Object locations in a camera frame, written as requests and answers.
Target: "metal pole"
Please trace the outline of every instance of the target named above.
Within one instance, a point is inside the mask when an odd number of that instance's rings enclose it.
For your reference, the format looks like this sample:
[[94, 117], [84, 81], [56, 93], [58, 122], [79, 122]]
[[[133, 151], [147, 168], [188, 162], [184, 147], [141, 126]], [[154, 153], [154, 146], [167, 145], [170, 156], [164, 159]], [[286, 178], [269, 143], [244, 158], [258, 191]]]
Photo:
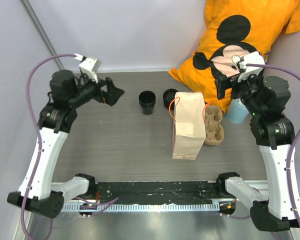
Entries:
[[[19, 0], [19, 1], [20, 1], [21, 5], [23, 6], [25, 12], [29, 16], [34, 28], [36, 29], [37, 33], [39, 34], [41, 40], [43, 41], [43, 43], [44, 43], [46, 49], [49, 51], [50, 55], [51, 56], [57, 55], [57, 52], [56, 52], [54, 46], [52, 45], [51, 41], [49, 40], [48, 35], [46, 34], [44, 28], [42, 27], [29, 0]], [[59, 58], [54, 59], [54, 61], [57, 65], [57, 67], [59, 68], [59, 70], [65, 69]]]

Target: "light blue container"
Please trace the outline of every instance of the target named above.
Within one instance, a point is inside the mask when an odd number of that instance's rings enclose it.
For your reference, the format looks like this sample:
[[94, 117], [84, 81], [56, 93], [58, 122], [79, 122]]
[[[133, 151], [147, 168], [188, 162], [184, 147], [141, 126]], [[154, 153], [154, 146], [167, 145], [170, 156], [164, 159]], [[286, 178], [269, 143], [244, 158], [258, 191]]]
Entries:
[[225, 113], [226, 119], [234, 124], [242, 123], [248, 115], [248, 110], [239, 98], [233, 99]]

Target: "wooden tabletop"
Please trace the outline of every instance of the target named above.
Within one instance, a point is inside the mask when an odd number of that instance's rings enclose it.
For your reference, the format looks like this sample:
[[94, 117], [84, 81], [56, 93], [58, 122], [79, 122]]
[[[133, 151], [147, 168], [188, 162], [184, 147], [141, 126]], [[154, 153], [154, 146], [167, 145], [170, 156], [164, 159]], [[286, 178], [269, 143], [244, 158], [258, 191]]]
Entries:
[[[259, 147], [250, 132], [250, 118], [233, 124], [223, 118], [224, 140], [203, 145], [196, 160], [172, 159], [172, 124], [163, 92], [174, 88], [191, 92], [167, 72], [103, 73], [125, 94], [112, 107], [94, 100], [77, 110], [53, 174], [53, 182], [66, 182], [77, 173], [102, 182], [211, 181], [218, 174], [237, 172], [244, 180], [266, 180]], [[156, 95], [154, 112], [144, 115], [139, 93]]]

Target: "bag handle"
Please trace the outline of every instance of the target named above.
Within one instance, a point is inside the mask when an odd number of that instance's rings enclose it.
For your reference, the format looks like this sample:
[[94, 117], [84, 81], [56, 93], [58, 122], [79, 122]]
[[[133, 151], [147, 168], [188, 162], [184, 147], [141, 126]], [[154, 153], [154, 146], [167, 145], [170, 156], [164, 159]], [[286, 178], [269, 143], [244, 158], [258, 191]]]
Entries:
[[[175, 99], [173, 99], [173, 100], [170, 102], [170, 105], [169, 105], [169, 113], [170, 113], [170, 116], [173, 118], [174, 121], [177, 121], [177, 120], [175, 119], [175, 117], [174, 117], [174, 116], [172, 115], [172, 113], [171, 113], [171, 105], [172, 105], [177, 99], [179, 99], [179, 101], [175, 104], [175, 106], [177, 106], [177, 104], [180, 102], [180, 97], [179, 97], [179, 96], [177, 96]], [[203, 108], [203, 111], [202, 111], [202, 118], [203, 118], [204, 124], [206, 124], [206, 118], [205, 118], [206, 107], [209, 106], [209, 105], [212, 104], [212, 103], [213, 103], [213, 100], [210, 101], [210, 102], [208, 102], [207, 104], [204, 105], [204, 108]]]

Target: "robotic arm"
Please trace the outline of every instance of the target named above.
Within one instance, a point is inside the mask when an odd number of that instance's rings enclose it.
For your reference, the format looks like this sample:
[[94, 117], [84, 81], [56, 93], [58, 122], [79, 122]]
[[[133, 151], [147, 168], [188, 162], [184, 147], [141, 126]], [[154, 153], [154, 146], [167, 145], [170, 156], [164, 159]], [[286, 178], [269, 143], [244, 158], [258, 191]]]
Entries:
[[[115, 87], [111, 78], [105, 80], [97, 77], [95, 69], [98, 60], [76, 54], [80, 60], [80, 78], [69, 70], [60, 70], [52, 75], [49, 102], [39, 115], [38, 126], [42, 138], [42, 151], [38, 168], [26, 200], [25, 209], [48, 218], [55, 218], [60, 213], [64, 202], [84, 195], [91, 197], [96, 192], [93, 176], [78, 173], [73, 179], [58, 186], [51, 186], [60, 150], [67, 139], [73, 122], [77, 118], [76, 109], [90, 100], [113, 106], [125, 93]], [[34, 170], [39, 141], [18, 191], [9, 193], [8, 203], [21, 207], [29, 178]]]
[[[217, 98], [224, 98], [226, 89], [232, 88], [231, 98], [239, 98], [251, 114], [251, 132], [264, 160], [269, 197], [251, 188], [235, 172], [220, 174], [217, 178], [218, 188], [221, 194], [231, 194], [239, 198], [250, 209], [251, 219], [258, 230], [279, 232], [289, 230], [290, 227], [297, 228], [286, 172], [288, 152], [295, 138], [295, 131], [291, 121], [282, 113], [291, 96], [289, 85], [286, 80], [277, 76], [264, 78], [259, 75], [261, 67], [247, 67], [248, 63], [265, 64], [258, 52], [237, 59], [240, 73], [215, 81]], [[291, 157], [290, 172], [294, 200], [300, 217], [294, 155], [295, 150]]]

